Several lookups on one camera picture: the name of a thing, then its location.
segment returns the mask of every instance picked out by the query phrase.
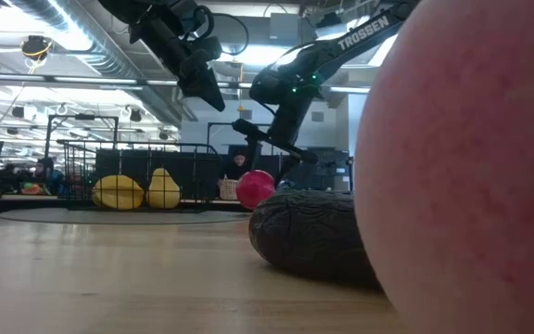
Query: ceiling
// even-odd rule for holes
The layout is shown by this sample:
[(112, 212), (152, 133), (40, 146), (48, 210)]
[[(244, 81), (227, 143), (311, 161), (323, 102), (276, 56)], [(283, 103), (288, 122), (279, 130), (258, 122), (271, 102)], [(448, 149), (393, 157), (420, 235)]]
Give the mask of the ceiling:
[[(78, 19), (82, 19), (82, 22), (88, 23), (84, 27), (89, 28), (92, 34), (99, 34), (97, 38), (103, 39), (104, 47), (111, 48), (117, 54), (117, 59), (128, 63), (129, 66), (135, 69), (133, 73), (136, 76), (150, 79), (170, 79), (174, 77), (162, 66), (159, 59), (150, 52), (146, 45), (141, 42), (130, 44), (127, 26), (114, 19), (98, 1), (75, 0), (65, 2), (71, 5), (71, 10), (75, 9), (71, 13), (77, 13), (83, 16), (83, 18)], [(327, 0), (285, 0), (280, 1), (279, 4), (271, 5), (260, 1), (248, 0), (230, 0), (228, 2), (214, 0), (197, 1), (198, 4), (208, 6), (214, 12), (236, 15), (247, 24), (250, 31), (250, 47), (246, 54), (247, 59), (258, 60), (259, 56), (261, 56), (262, 58), (266, 58), (266, 60), (263, 63), (257, 61), (255, 61), (256, 63), (252, 63), (250, 60), (240, 59), (245, 62), (241, 75), (244, 82), (251, 82), (266, 63), (271, 62), (271, 59), (277, 59), (279, 55), (290, 47), (290, 45), (273, 45), (270, 42), (270, 16), (272, 13), (288, 12), (289, 14), (301, 15), (303, 18), (299, 20), (299, 39), (305, 42), (314, 39), (315, 34), (312, 26), (324, 13), (350, 9), (341, 14), (341, 16), (343, 20), (351, 21), (352, 19), (368, 15), (372, 11), (372, 8), (374, 8), (374, 2), (378, 1), (364, 2), (369, 4), (367, 6), (357, 6), (360, 4), (360, 1), (344, 2)], [(237, 24), (233, 20), (216, 19), (214, 33), (221, 39), (223, 45), (236, 46), (241, 45), (244, 41), (243, 31)], [(50, 25), (45, 20), (34, 19), (23, 13), (19, 15), (18, 9), (6, 6), (0, 7), (1, 73), (29, 72), (33, 62), (26, 59), (19, 52), (19, 45), (31, 34), (53, 36), (55, 40), (55, 44), (49, 56), (46, 58), (46, 63), (42, 67), (34, 70), (36, 74), (88, 77), (100, 75), (99, 71), (92, 67), (91, 62), (84, 61), (85, 58), (91, 56), (85, 56), (84, 54), (76, 55), (68, 52), (68, 39), (63, 40), (61, 38), (63, 36), (59, 37), (58, 33), (52, 32)], [(70, 39), (70, 43), (73, 42), (76, 42), (75, 39)], [(350, 69), (341, 70), (336, 76), (331, 78), (330, 83), (367, 83), (371, 75), (365, 75), (367, 78), (362, 81), (360, 73), (362, 71), (366, 73), (368, 70), (357, 69), (357, 67), (365, 67), (375, 53), (376, 49), (354, 59), (350, 64), (351, 66), (349, 66)], [(238, 75), (235, 78), (230, 78), (228, 75), (220, 74), (222, 72), (220, 70), (221, 68), (223, 68), (223, 65), (216, 64), (216, 71), (219, 72), (219, 80), (238, 80)], [(225, 99), (248, 99), (248, 92), (245, 91), (224, 91), (224, 93), (227, 93), (223, 95)], [(178, 141), (180, 138), (178, 134), (180, 122), (197, 121), (196, 111), (194, 110), (195, 103), (188, 103), (191, 107), (189, 108), (182, 94), (180, 94), (177, 88), (173, 87), (153, 88), (153, 92), (150, 92), (150, 94), (153, 94), (161, 100), (146, 100), (137, 92), (117, 90), (116, 87), (98, 87), (98, 89), (88, 87), (88, 89), (84, 89), (79, 85), (66, 88), (27, 86), (22, 89), (18, 86), (0, 83), (0, 138), (17, 139), (16, 142), (9, 142), (9, 146), (13, 147), (14, 151), (22, 150), (29, 145), (27, 142), (23, 142), (23, 140), (32, 141), (31, 146), (38, 148), (32, 155), (37, 155), (40, 152), (40, 148), (42, 148), (38, 140), (45, 139), (47, 116), (59, 114), (59, 111), (61, 111), (64, 115), (87, 112), (94, 113), (97, 116), (118, 117), (120, 122), (120, 139), (123, 140), (159, 140), (160, 131), (167, 131), (170, 134), (169, 142)], [(335, 101), (339, 100), (339, 96), (335, 94), (327, 97), (333, 107), (335, 106)], [(25, 117), (16, 118), (7, 114), (3, 118), (4, 114), (11, 109), (10, 105), (14, 101), (14, 98), (17, 98), (14, 106), (24, 107), (27, 110)], [(159, 107), (162, 104), (165, 104), (166, 108)], [(130, 112), (134, 109), (141, 110), (142, 121), (130, 121)], [(163, 115), (158, 115), (159, 112), (170, 113), (171, 115), (169, 115), (170, 117), (164, 117)], [(18, 130), (18, 134), (10, 135), (7, 130), (9, 128)], [(64, 139), (75, 137), (75, 135), (71, 134), (71, 128), (74, 130), (86, 129), (89, 135), (88, 139), (112, 139), (112, 132), (108, 129), (109, 124), (107, 122), (78, 122), (75, 120), (66, 120), (64, 126), (59, 126), (54, 132), (53, 138)]]

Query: large pink ball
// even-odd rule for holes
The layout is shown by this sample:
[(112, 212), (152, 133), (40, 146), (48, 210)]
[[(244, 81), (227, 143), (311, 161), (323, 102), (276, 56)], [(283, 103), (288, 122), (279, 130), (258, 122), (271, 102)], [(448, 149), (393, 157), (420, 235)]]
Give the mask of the large pink ball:
[(362, 238), (405, 323), (534, 334), (534, 2), (423, 1), (358, 140)]

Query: yellow pear-shaped object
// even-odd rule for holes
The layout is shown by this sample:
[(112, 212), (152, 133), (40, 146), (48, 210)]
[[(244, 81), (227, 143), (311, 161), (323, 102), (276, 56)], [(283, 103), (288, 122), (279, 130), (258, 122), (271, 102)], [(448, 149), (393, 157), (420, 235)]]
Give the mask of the yellow pear-shaped object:
[(152, 182), (147, 191), (147, 203), (154, 209), (172, 209), (181, 201), (181, 188), (171, 175), (163, 168), (158, 168), (152, 175)]
[(111, 175), (96, 182), (92, 189), (92, 201), (97, 206), (136, 209), (144, 201), (144, 189), (125, 175)]

